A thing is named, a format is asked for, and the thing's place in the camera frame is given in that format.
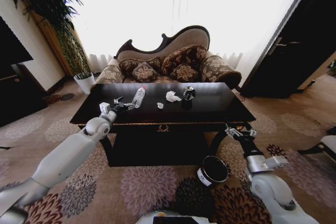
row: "drawer handle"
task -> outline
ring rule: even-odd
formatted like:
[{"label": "drawer handle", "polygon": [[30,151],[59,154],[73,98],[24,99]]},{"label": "drawer handle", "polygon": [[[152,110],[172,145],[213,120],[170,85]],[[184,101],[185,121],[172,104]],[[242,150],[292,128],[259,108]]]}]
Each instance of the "drawer handle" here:
[{"label": "drawer handle", "polygon": [[160,125],[159,129],[157,132],[168,132],[169,131],[169,126],[168,125]]}]

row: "table leg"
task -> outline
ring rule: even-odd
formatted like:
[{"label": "table leg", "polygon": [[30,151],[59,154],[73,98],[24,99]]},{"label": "table leg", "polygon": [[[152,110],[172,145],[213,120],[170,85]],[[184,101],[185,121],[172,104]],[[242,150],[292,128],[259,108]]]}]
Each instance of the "table leg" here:
[{"label": "table leg", "polygon": [[113,153],[113,147],[111,145],[110,140],[108,139],[108,137],[104,137],[103,139],[99,140],[101,145],[104,148],[105,154],[106,154],[106,158],[108,161],[109,166],[112,166],[112,153]]},{"label": "table leg", "polygon": [[209,148],[209,155],[211,156],[215,156],[217,153],[217,149],[220,145],[220,143],[222,142],[223,138],[225,138],[227,136],[225,131],[219,131],[214,139],[211,142],[210,148]]}]

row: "door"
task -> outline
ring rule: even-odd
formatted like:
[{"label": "door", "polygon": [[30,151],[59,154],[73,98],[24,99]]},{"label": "door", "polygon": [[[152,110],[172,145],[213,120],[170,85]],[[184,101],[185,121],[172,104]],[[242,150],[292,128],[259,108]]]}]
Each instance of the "door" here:
[{"label": "door", "polygon": [[301,0],[241,88],[245,96],[291,95],[336,49],[336,0]]}]

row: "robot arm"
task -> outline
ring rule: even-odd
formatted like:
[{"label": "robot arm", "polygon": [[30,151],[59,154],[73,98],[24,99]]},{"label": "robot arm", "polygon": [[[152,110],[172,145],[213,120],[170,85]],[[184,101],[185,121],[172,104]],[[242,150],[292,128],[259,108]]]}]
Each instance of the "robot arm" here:
[{"label": "robot arm", "polygon": [[256,131],[245,124],[247,132],[238,131],[227,126],[226,133],[237,140],[243,148],[247,161],[247,175],[251,180],[251,191],[258,196],[271,214],[274,224],[318,224],[306,214],[295,201],[287,183],[272,174],[275,168],[288,164],[282,156],[265,159],[264,154],[253,142]]},{"label": "robot arm", "polygon": [[101,115],[87,122],[76,134],[69,136],[39,163],[35,173],[25,182],[0,192],[0,224],[24,223],[27,213],[22,208],[44,197],[50,188],[67,179],[93,152],[96,143],[110,131],[120,111],[134,108],[132,103],[100,104]]}]

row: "white chair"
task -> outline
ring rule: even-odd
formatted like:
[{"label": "white chair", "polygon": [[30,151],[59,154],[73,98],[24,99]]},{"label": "white chair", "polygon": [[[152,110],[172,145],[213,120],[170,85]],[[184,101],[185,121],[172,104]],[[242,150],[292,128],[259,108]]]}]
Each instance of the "white chair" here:
[{"label": "white chair", "polygon": [[321,142],[308,150],[298,151],[300,154],[326,153],[330,158],[336,161],[336,136],[324,136]]}]

